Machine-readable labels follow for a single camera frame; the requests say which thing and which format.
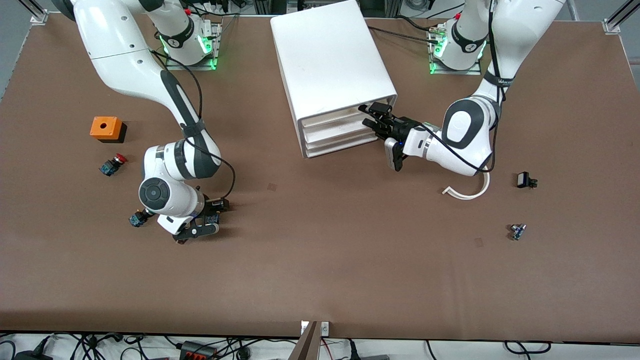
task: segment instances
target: white cable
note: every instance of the white cable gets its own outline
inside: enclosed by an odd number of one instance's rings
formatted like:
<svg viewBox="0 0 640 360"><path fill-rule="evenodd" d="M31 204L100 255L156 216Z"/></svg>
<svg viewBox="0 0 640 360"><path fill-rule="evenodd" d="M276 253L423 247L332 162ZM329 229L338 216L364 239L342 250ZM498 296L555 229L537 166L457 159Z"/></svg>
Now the white cable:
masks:
<svg viewBox="0 0 640 360"><path fill-rule="evenodd" d="M484 192L489 188L489 173L488 172L483 172L484 174L484 184L482 185L482 189L480 190L479 193L475 194L475 195L463 195L459 192L457 192L456 190L453 190L451 188L451 186L448 186L442 193L446 194L448 193L449 195L455 197L456 199L460 199L460 200L473 200L476 197L484 194Z"/></svg>

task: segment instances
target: orange cube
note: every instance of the orange cube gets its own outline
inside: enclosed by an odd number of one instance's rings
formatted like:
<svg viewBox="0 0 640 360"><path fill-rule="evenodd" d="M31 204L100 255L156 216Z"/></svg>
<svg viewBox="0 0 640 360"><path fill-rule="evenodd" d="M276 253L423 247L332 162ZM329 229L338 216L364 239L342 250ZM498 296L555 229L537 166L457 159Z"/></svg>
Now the orange cube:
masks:
<svg viewBox="0 0 640 360"><path fill-rule="evenodd" d="M115 116L96 116L93 118L89 135L101 142L123 143L127 134L127 124Z"/></svg>

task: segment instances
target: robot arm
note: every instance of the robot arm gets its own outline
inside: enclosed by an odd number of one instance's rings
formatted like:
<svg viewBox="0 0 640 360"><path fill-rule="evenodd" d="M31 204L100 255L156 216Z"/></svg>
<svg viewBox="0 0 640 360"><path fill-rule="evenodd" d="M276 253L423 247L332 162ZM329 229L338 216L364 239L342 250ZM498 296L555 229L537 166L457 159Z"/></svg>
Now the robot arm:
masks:
<svg viewBox="0 0 640 360"><path fill-rule="evenodd" d="M477 32L476 37L484 41L483 34L489 32L484 24L485 16L476 13L484 9L486 15L489 15L489 6L485 8L483 4L486 3L467 0L460 21L475 19L479 24L474 25L470 21L465 27L458 26L458 29L462 31L474 26L483 28L484 33ZM385 141L387 157L392 168L399 171L405 157L418 156L435 161L444 168L462 175L476 175L492 155L489 132L497 125L504 92L562 5L564 0L510 0L497 3L493 13L492 29L494 54L500 74L495 73L491 64L476 92L449 106L441 129L426 122L420 124L408 118L396 118L390 113L390 107L380 108L381 104L371 106L368 110L363 108L362 110L374 119L365 120L363 124L374 129L378 137ZM455 25L455 19L447 22L447 34L456 28ZM461 50L464 46L460 46L451 38L448 41L441 52L442 59L458 56L463 60L458 64L466 61L469 67L473 65L477 54L475 57L473 54L467 55ZM394 131L399 126L405 130Z"/></svg>
<svg viewBox="0 0 640 360"><path fill-rule="evenodd" d="M206 24L199 17L188 17L178 0L76 0L73 13L103 82L121 94L166 106L182 130L178 142L147 149L138 192L144 214L160 214L158 222L176 235L202 212L206 201L204 194L183 181L213 176L221 163L220 150L179 82L151 56L132 13L146 13L172 49L172 57L186 64L206 55L199 38ZM146 218L132 224L141 225Z"/></svg>

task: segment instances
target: white box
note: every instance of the white box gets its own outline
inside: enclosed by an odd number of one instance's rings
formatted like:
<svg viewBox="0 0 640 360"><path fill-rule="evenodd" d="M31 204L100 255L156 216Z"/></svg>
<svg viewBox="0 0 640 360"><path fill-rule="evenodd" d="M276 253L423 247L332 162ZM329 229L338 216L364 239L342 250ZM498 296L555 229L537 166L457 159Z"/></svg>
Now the white box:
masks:
<svg viewBox="0 0 640 360"><path fill-rule="evenodd" d="M375 141L361 104L396 90L355 0L271 19L282 82L305 158Z"/></svg>

